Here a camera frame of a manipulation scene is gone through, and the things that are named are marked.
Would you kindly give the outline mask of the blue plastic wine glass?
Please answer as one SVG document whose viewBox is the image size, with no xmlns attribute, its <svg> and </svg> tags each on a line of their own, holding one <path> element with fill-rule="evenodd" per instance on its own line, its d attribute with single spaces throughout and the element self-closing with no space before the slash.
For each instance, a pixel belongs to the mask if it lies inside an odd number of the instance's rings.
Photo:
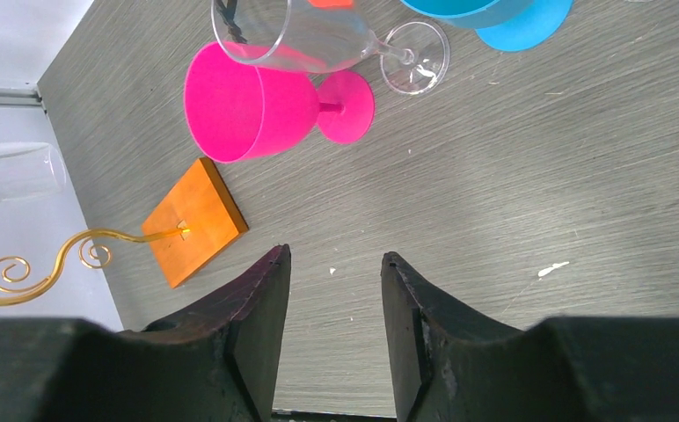
<svg viewBox="0 0 679 422">
<path fill-rule="evenodd" d="M 409 9 L 457 28 L 472 29 L 489 47 L 519 52 L 549 39 L 573 0 L 403 0 Z"/>
</svg>

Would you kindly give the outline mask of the pink plastic wine glass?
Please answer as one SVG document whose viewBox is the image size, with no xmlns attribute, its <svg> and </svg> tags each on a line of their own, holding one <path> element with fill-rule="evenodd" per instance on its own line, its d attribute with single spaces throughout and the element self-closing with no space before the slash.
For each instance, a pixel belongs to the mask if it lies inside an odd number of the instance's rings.
<svg viewBox="0 0 679 422">
<path fill-rule="evenodd" d="M 369 83 L 351 70 L 315 86 L 302 73 L 237 62 L 216 42 L 191 61 L 183 106 L 194 143 L 221 164 L 280 154 L 313 129 L 332 142 L 354 143 L 376 114 Z"/>
</svg>

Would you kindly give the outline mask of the clear wine glass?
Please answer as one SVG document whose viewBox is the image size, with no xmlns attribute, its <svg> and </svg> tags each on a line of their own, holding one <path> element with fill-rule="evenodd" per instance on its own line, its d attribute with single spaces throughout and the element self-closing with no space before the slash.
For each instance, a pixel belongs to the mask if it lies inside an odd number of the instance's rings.
<svg viewBox="0 0 679 422">
<path fill-rule="evenodd" d="M 0 142 L 0 202 L 52 195 L 67 185 L 57 147 L 47 142 Z"/>
<path fill-rule="evenodd" d="M 213 1 L 210 20 L 224 52 L 242 64 L 331 74 L 376 55 L 386 84 L 409 96 L 439 85 L 451 57 L 437 24 L 410 21 L 380 39 L 355 2 L 320 9 L 309 1 Z"/>
</svg>

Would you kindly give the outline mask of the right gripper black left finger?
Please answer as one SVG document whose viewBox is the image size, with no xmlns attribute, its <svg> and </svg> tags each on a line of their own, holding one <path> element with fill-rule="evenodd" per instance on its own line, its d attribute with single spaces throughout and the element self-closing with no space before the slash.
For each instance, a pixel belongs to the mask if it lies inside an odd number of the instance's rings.
<svg viewBox="0 0 679 422">
<path fill-rule="evenodd" d="M 0 318 L 0 421 L 267 421 L 291 251 L 141 331 Z"/>
</svg>

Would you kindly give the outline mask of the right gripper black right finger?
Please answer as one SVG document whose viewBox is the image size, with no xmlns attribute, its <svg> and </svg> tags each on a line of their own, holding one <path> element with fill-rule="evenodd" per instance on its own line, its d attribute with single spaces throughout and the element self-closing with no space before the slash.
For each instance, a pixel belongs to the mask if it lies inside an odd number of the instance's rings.
<svg viewBox="0 0 679 422">
<path fill-rule="evenodd" d="M 395 252 L 381 286 L 401 421 L 679 421 L 679 317 L 552 316 L 521 331 Z"/>
</svg>

